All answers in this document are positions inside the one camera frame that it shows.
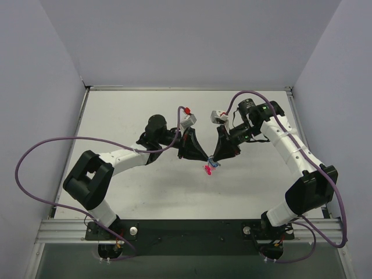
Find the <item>blue capped key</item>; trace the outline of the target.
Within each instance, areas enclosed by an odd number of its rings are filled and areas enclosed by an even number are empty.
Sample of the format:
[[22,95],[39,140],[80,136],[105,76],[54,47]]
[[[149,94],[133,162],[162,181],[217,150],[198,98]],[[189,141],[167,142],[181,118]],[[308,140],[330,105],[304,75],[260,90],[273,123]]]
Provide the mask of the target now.
[[211,167],[213,167],[213,168],[217,168],[217,167],[221,166],[221,164],[218,163],[218,162],[215,162],[215,161],[213,160],[213,158],[209,158],[209,159],[208,159],[208,164],[209,164]]

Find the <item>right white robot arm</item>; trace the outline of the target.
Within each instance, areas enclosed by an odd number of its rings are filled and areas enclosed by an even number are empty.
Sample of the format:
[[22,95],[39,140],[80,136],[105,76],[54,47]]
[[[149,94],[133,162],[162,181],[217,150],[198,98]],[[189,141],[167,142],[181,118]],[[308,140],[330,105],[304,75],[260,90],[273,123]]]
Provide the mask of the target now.
[[294,183],[280,204],[262,214],[262,222],[268,229],[281,227],[332,201],[331,183],[337,181],[338,172],[334,166],[325,166],[309,151],[277,102],[255,105],[252,99],[246,99],[239,103],[238,111],[243,122],[232,129],[228,127],[226,112],[214,110],[211,113],[219,136],[212,163],[239,155],[239,146],[251,142],[257,135],[264,136],[275,147]]

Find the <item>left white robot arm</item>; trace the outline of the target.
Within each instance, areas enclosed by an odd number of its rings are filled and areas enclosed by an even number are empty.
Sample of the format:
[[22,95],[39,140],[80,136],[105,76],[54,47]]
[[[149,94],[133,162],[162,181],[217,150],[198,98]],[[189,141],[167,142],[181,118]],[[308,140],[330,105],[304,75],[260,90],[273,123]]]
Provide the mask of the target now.
[[119,233],[119,217],[105,201],[112,177],[155,162],[162,154],[163,146],[176,148],[180,159],[208,161],[208,155],[200,146],[192,127],[195,123],[196,117],[187,112],[180,120],[180,127],[169,130],[162,115],[153,115],[139,140],[129,149],[101,154],[85,151],[67,175],[63,189],[100,222],[99,233],[106,239],[112,239]]

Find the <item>pink keychain charm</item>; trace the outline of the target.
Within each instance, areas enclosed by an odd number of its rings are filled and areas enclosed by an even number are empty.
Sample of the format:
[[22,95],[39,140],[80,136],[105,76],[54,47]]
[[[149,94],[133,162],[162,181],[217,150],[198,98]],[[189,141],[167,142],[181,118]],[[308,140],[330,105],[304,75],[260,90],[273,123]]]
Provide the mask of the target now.
[[212,175],[212,171],[214,170],[214,167],[213,166],[209,166],[209,165],[204,165],[203,166],[203,169],[204,169],[204,171],[206,172],[207,175],[211,176]]

